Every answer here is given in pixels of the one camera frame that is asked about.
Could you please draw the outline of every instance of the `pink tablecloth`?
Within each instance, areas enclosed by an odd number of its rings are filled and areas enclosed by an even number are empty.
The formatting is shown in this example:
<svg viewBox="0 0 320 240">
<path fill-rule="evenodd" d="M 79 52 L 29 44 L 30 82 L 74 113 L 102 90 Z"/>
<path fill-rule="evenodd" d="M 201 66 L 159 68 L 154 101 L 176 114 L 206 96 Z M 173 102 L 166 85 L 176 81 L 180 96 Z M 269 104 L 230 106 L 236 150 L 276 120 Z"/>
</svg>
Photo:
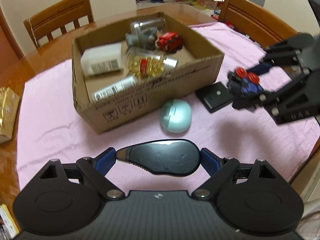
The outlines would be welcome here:
<svg viewBox="0 0 320 240">
<path fill-rule="evenodd" d="M 227 71 L 236 66 L 251 67 L 263 51 L 222 23 L 193 26 L 226 55 L 218 76 L 226 82 Z M 261 78 L 266 89 L 289 81 L 280 68 Z M 244 163 L 267 159 L 289 180 L 304 162 L 320 128 L 314 118 L 276 126 L 263 109 L 255 113 L 236 111 L 230 105 L 209 114 L 192 93 L 183 98 L 193 111 L 191 127 L 185 133 L 165 133 L 159 124 L 159 110 L 115 130 L 96 135 L 73 107 L 71 60 L 67 60 L 28 81 L 21 102 L 18 128 L 17 170 L 22 189 L 52 158 L 63 163 L 100 154 L 108 147 L 120 149 L 132 144 L 165 138 L 186 138 L 199 148 L 207 147 L 220 157 L 231 156 Z M 107 178 L 126 193 L 130 189 L 180 190 L 197 188 L 209 175 L 200 167 L 188 177 L 155 176 L 143 169 L 117 162 Z"/>
</svg>

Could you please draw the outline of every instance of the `open cardboard box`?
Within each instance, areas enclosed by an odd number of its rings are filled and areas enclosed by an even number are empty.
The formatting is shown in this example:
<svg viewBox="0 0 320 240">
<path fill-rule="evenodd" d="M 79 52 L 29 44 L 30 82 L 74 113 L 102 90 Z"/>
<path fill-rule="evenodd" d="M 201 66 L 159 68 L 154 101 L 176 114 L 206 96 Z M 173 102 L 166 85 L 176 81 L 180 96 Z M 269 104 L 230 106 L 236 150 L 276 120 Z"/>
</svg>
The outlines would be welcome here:
<svg viewBox="0 0 320 240">
<path fill-rule="evenodd" d="M 92 93 L 111 85 L 128 75 L 127 70 L 84 79 L 80 58 L 85 49 L 125 40 L 130 23 L 164 17 L 169 31 L 184 39 L 184 49 L 177 52 L 178 66 L 169 77 L 140 79 L 126 90 L 94 102 Z M 72 88 L 76 111 L 100 134 L 139 116 L 160 108 L 166 101 L 181 98 L 195 90 L 212 84 L 218 76 L 224 54 L 206 38 L 188 26 L 161 12 L 124 19 L 111 23 L 83 36 L 72 43 Z"/>
<path fill-rule="evenodd" d="M 206 8 L 213 10 L 217 9 L 218 5 L 223 2 L 223 0 L 197 0 L 199 5 L 205 6 Z"/>
</svg>

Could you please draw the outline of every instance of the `gray toy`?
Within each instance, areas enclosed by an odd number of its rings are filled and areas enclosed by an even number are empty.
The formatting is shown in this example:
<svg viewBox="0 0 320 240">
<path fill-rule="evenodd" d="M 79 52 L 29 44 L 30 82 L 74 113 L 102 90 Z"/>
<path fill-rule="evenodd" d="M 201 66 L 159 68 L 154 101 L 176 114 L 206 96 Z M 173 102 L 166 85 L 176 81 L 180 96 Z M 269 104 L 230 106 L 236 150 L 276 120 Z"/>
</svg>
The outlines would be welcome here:
<svg viewBox="0 0 320 240">
<path fill-rule="evenodd" d="M 125 39 L 127 41 L 128 49 L 131 47 L 138 47 L 142 49 L 155 49 L 157 40 L 157 27 L 146 28 L 145 30 L 135 34 L 125 34 Z"/>
</svg>

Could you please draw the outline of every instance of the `blue toy part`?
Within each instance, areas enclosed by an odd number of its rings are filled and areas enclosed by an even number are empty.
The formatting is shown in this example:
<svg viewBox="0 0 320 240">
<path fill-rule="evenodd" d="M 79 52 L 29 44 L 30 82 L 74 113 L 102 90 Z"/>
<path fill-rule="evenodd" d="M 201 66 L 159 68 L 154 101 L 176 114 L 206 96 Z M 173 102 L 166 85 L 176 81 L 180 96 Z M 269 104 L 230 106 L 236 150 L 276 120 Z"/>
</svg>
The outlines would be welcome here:
<svg viewBox="0 0 320 240">
<path fill-rule="evenodd" d="M 116 163 L 116 149 L 109 147 L 103 153 L 92 159 L 92 166 L 105 176 Z"/>
<path fill-rule="evenodd" d="M 252 82 L 250 82 L 247 78 L 242 79 L 242 86 L 241 86 L 241 92 L 245 95 L 248 94 L 257 94 L 259 92 L 262 92 L 263 88 L 259 84 L 256 85 Z"/>
<path fill-rule="evenodd" d="M 273 66 L 270 63 L 261 63 L 252 68 L 247 69 L 247 72 L 252 72 L 255 73 L 257 76 L 260 76 L 265 73 L 268 73 L 272 67 Z"/>
<path fill-rule="evenodd" d="M 212 177 L 223 166 L 223 159 L 209 151 L 207 148 L 202 148 L 200 151 L 201 165 Z"/>
<path fill-rule="evenodd" d="M 201 165 L 210 176 L 213 176 L 223 166 L 223 159 L 209 151 L 207 148 L 202 148 L 200 151 Z M 105 176 L 113 165 L 116 163 L 116 150 L 113 147 L 108 148 L 103 153 L 92 159 L 92 166 L 100 174 Z"/>
</svg>

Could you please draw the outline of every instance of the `red button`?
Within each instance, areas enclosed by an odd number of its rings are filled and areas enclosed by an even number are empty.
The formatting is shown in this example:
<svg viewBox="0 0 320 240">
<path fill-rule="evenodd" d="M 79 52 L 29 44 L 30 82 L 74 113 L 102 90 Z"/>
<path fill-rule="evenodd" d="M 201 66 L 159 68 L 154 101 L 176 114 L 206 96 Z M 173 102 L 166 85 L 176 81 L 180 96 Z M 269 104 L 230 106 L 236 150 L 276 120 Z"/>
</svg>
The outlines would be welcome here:
<svg viewBox="0 0 320 240">
<path fill-rule="evenodd" d="M 248 73 L 248 79 L 249 79 L 253 84 L 256 84 L 256 85 L 258 85 L 258 84 L 259 84 L 259 81 L 260 81 L 260 78 L 259 78 L 255 73 L 252 73 L 252 72 L 249 72 L 249 73 Z"/>
<path fill-rule="evenodd" d="M 243 67 L 237 67 L 235 73 L 239 78 L 245 78 L 248 76 L 247 71 Z"/>
</svg>

